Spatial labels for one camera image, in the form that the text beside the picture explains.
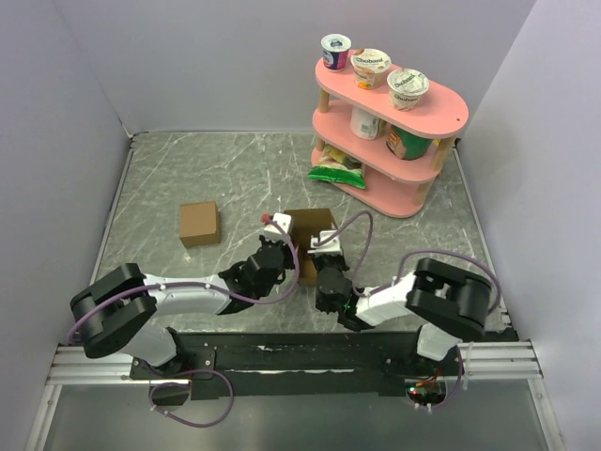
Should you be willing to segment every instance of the small closed cardboard box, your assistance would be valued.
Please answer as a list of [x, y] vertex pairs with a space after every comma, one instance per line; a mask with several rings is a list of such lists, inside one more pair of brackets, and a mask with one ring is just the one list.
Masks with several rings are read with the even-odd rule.
[[220, 242], [222, 233], [217, 203], [210, 201], [181, 205], [179, 239], [186, 248]]
[[322, 230], [338, 228], [330, 209], [286, 210], [292, 216], [290, 238], [299, 249], [299, 285], [314, 287], [317, 279], [316, 267], [307, 251], [311, 249], [311, 237], [318, 237]]

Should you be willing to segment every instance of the pink shelf tier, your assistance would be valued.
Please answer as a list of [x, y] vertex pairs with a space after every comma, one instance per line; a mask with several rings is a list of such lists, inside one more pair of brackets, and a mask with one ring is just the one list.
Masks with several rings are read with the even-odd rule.
[[436, 145], [432, 143], [430, 149], [422, 158], [417, 160], [400, 160], [386, 147], [384, 136], [369, 141], [361, 139], [350, 129], [350, 114], [352, 105], [344, 101], [330, 101], [328, 113], [313, 113], [313, 127], [316, 133], [327, 143], [340, 148], [357, 160], [376, 168], [388, 177], [405, 183], [424, 183], [436, 178], [439, 171], [430, 168]]
[[[321, 152], [314, 148], [311, 153], [313, 166], [317, 164], [320, 156]], [[422, 208], [423, 205], [413, 204], [413, 197], [417, 192], [418, 185], [399, 183], [369, 166], [365, 167], [364, 177], [367, 185], [365, 190], [344, 183], [334, 183], [334, 185], [382, 214], [393, 218], [409, 218]]]
[[[398, 66], [391, 65], [391, 70], [395, 69]], [[470, 117], [468, 105], [456, 92], [432, 80], [429, 90], [414, 109], [399, 111], [390, 104], [386, 82], [373, 90], [361, 89], [355, 85], [350, 61], [343, 70], [332, 72], [325, 68], [320, 59], [316, 65], [316, 79], [322, 89], [339, 99], [424, 138], [454, 136], [465, 127]]]

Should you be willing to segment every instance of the green snack bag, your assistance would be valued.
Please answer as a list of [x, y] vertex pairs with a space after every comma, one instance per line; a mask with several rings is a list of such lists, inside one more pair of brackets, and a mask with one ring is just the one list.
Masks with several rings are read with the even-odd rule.
[[324, 147], [319, 162], [309, 172], [309, 179], [346, 183], [365, 189], [363, 163], [330, 144]]

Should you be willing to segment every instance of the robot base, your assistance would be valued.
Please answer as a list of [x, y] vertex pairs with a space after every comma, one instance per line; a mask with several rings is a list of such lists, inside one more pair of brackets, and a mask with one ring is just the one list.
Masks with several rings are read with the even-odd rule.
[[[178, 338], [186, 353], [198, 357], [188, 365], [223, 372], [236, 387], [237, 397], [341, 393], [403, 397], [407, 394], [405, 380], [432, 376], [439, 366], [445, 377], [456, 376], [458, 371], [455, 350], [441, 362], [417, 356], [415, 332], [180, 334]], [[507, 330], [485, 334], [482, 341], [517, 341], [517, 336]], [[135, 360], [131, 378], [157, 379]], [[219, 378], [193, 378], [191, 400], [227, 396], [227, 387]]]

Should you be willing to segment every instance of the marble floor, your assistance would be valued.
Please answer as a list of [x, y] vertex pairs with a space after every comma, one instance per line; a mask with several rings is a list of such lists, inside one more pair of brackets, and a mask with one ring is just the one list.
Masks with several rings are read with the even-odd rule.
[[[342, 224], [353, 213], [365, 210], [362, 202], [335, 186], [306, 177], [313, 147], [314, 136], [302, 132], [135, 136], [99, 276], [121, 263], [133, 261], [144, 272], [155, 275], [202, 277], [229, 268], [257, 249], [261, 213], [330, 208], [338, 224]], [[217, 201], [222, 242], [185, 249], [178, 237], [179, 205], [205, 200]], [[408, 219], [393, 219], [373, 213], [375, 237], [359, 276], [364, 286], [390, 281], [399, 258], [418, 248], [444, 248], [485, 261], [453, 154], [418, 214]], [[343, 236], [351, 267], [364, 245], [366, 227], [365, 221], [357, 221]], [[306, 287], [300, 287], [281, 303], [253, 306], [236, 315], [189, 314], [153, 321], [181, 332], [345, 331], [336, 323], [335, 315], [315, 309], [315, 290]], [[411, 331], [420, 324], [420, 319], [410, 316], [382, 324], [378, 329]], [[499, 312], [488, 317], [486, 328], [491, 331], [504, 328]]]

